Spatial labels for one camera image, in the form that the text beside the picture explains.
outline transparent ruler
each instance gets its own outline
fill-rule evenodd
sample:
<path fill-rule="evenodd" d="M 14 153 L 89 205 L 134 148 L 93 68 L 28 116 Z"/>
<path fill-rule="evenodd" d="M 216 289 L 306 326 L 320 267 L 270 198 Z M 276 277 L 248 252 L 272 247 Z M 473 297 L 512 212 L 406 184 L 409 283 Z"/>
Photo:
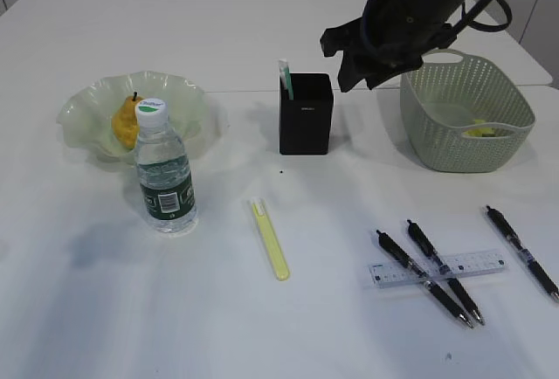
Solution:
<path fill-rule="evenodd" d="M 507 267 L 505 259 L 497 250 L 446 255 L 441 258 L 452 270 L 445 276 L 438 273 L 438 268 L 429 259 L 414 259 L 435 280 L 480 276 L 501 272 Z M 416 274 L 406 270 L 396 261 L 369 264 L 368 268 L 373 283 L 379 287 L 403 286 L 421 282 Z"/>

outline yellow pear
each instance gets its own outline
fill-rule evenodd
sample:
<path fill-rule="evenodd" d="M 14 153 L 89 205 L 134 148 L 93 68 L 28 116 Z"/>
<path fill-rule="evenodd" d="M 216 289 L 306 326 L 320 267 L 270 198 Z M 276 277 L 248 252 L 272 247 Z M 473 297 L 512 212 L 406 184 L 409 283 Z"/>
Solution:
<path fill-rule="evenodd" d="M 124 104 L 119 108 L 111 121 L 113 132 L 116 138 L 126 148 L 132 149 L 136 144 L 138 135 L 138 121 L 136 120 L 135 107 L 138 102 L 143 100 L 138 93 L 130 95 L 124 100 Z"/>

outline green basket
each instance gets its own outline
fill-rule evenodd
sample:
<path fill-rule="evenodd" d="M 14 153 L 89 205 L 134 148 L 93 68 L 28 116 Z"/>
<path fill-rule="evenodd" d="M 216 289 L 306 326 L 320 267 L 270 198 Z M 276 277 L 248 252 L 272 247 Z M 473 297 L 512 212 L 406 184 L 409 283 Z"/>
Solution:
<path fill-rule="evenodd" d="M 454 50 L 437 52 L 461 60 L 425 63 L 402 77 L 400 109 L 411 146 L 423 164 L 437 171 L 495 171 L 526 140 L 534 113 L 491 61 Z M 473 135 L 480 132 L 476 129 L 494 137 Z"/>

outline glass bowl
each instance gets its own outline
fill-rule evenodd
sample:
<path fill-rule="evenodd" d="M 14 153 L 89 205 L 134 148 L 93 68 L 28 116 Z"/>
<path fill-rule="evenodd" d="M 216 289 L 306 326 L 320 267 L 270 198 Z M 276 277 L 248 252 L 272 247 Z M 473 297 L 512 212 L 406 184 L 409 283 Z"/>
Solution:
<path fill-rule="evenodd" d="M 198 139 L 204 135 L 203 125 L 208 120 L 204 91 L 180 76 L 151 71 L 103 78 L 73 95 L 57 117 L 66 145 L 133 163 L 133 150 L 116 139 L 111 119 L 134 91 L 143 98 L 167 102 L 170 122 L 183 138 L 187 153 L 189 145 L 196 145 L 196 155 L 203 153 L 206 143 L 209 147 L 208 142 Z"/>

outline water bottle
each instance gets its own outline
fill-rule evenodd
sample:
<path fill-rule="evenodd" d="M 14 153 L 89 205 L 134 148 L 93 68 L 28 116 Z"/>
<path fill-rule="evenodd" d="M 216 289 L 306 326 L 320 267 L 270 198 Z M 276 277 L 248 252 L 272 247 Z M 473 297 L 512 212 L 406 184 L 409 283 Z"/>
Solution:
<path fill-rule="evenodd" d="M 197 224 L 189 159 L 183 140 L 169 123 L 167 104 L 156 98 L 135 107 L 140 132 L 135 166 L 149 224 L 164 233 L 186 233 Z"/>

